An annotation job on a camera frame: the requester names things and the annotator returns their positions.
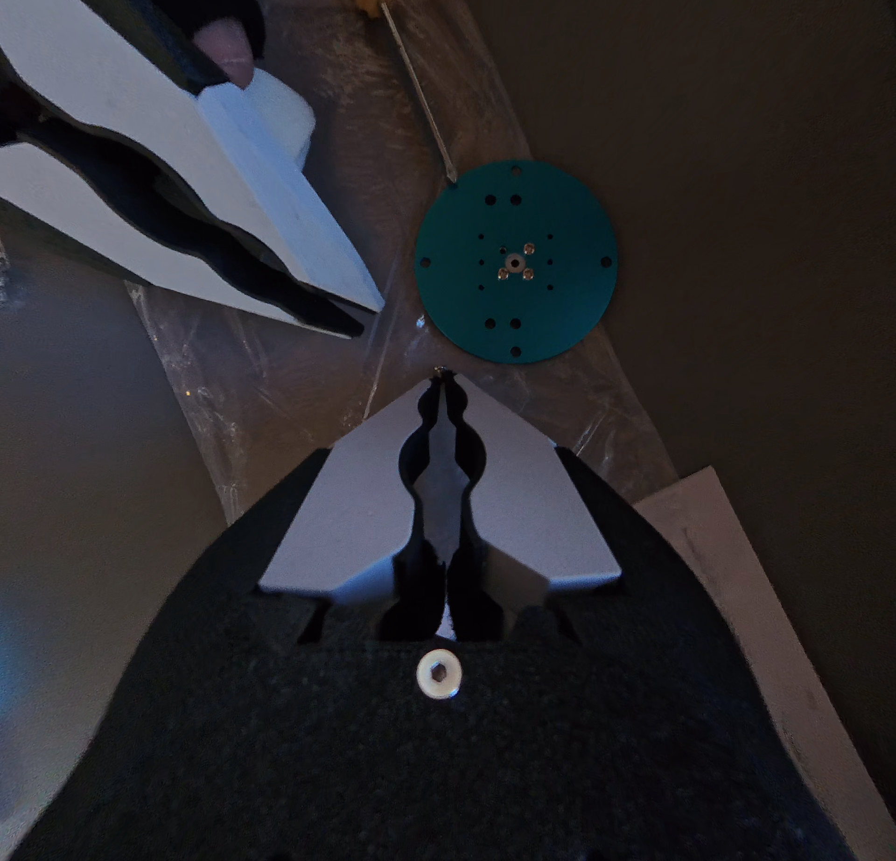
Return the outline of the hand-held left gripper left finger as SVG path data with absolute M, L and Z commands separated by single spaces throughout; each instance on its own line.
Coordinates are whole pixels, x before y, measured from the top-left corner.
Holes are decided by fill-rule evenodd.
M 427 639 L 442 622 L 445 566 L 425 537 L 416 489 L 430 464 L 441 378 L 430 378 L 337 441 L 258 583 L 360 606 L 391 599 L 381 639 Z

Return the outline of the white assembly guide sheet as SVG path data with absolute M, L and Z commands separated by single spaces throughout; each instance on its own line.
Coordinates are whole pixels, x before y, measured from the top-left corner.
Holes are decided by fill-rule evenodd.
M 786 751 L 857 859 L 895 858 L 894 822 L 712 467 L 634 505 L 733 631 Z

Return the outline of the grey desk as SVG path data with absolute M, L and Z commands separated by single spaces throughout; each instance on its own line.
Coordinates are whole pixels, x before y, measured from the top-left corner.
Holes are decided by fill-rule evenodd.
M 891 1 L 399 15 L 460 168 L 530 153 L 608 206 L 623 374 L 678 476 L 716 471 L 894 813 Z M 147 626 L 226 524 L 125 285 L 3 227 L 2 567 Z

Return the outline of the blue round metal disc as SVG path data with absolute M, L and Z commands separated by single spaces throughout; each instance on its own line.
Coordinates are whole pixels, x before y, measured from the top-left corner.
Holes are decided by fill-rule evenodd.
M 461 350 L 532 364 L 583 340 L 609 307 L 614 229 L 577 178 L 540 161 L 461 175 L 427 211 L 414 272 L 428 322 Z

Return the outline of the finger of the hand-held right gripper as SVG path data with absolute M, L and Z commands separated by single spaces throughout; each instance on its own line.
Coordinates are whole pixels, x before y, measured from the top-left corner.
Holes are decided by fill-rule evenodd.
M 342 339 L 361 322 L 230 231 L 188 212 L 164 172 L 123 143 L 38 123 L 2 144 L 2 202 L 101 258 L 123 278 Z
M 375 282 L 278 143 L 261 106 L 171 24 L 124 0 L 2 0 L 2 65 L 46 118 L 123 143 L 188 212 L 338 307 L 382 310 Z

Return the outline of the person's right hand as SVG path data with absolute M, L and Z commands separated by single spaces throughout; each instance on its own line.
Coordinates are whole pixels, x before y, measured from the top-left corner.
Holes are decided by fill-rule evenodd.
M 251 83 L 254 57 L 245 27 L 234 17 L 220 18 L 198 29 L 193 42 L 242 91 Z

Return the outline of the clear plastic bag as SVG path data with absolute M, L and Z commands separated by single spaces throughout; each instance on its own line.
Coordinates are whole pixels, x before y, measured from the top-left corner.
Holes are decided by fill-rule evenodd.
M 331 445 L 444 365 L 571 448 L 637 503 L 678 480 L 598 326 L 536 364 L 499 364 L 429 324 L 412 256 L 443 165 L 382 20 L 353 0 L 259 0 L 263 68 L 315 112 L 305 175 L 384 299 L 341 340 L 159 288 L 127 288 L 229 523 L 316 448 Z

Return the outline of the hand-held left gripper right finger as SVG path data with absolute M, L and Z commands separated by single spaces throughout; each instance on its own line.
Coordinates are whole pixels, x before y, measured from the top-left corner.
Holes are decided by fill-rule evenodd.
M 565 448 L 461 375 L 448 376 L 448 418 L 454 459 L 468 480 L 448 569 L 458 639 L 500 639 L 549 596 L 621 577 L 567 470 Z

